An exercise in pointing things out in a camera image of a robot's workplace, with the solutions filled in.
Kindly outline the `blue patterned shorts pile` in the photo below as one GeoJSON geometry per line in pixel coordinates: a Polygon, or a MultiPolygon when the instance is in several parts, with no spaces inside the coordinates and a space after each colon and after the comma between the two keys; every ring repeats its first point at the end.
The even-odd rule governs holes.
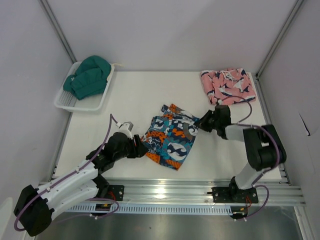
{"type": "Polygon", "coordinates": [[[140,138],[147,148],[146,156],[163,167],[179,170],[198,135],[199,128],[195,125],[198,120],[173,103],[164,104],[140,138]]]}

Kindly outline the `pink shark print shorts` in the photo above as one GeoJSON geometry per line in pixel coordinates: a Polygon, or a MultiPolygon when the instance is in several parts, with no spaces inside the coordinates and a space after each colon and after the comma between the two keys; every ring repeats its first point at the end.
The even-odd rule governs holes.
{"type": "Polygon", "coordinates": [[[233,105],[256,100],[256,92],[248,73],[243,68],[203,70],[200,81],[212,105],[233,105]]]}

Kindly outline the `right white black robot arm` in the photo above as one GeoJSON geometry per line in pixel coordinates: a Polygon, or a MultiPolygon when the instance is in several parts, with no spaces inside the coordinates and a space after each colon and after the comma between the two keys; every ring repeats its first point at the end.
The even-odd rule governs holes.
{"type": "Polygon", "coordinates": [[[195,122],[205,132],[216,131],[224,140],[243,142],[247,164],[228,187],[213,187],[210,194],[215,203],[244,203],[248,197],[258,202],[256,183],[262,176],[287,160],[287,154],[276,128],[272,124],[250,125],[232,123],[231,110],[227,105],[218,105],[195,122]]]}

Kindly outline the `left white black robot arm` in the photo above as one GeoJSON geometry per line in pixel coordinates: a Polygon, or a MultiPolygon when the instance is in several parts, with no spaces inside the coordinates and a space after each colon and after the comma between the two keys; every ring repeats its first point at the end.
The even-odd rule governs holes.
{"type": "Polygon", "coordinates": [[[141,158],[148,149],[139,135],[114,133],[70,172],[38,187],[26,186],[13,214],[14,229],[31,237],[42,233],[65,210],[87,200],[106,201],[110,184],[102,174],[116,161],[141,158]]]}

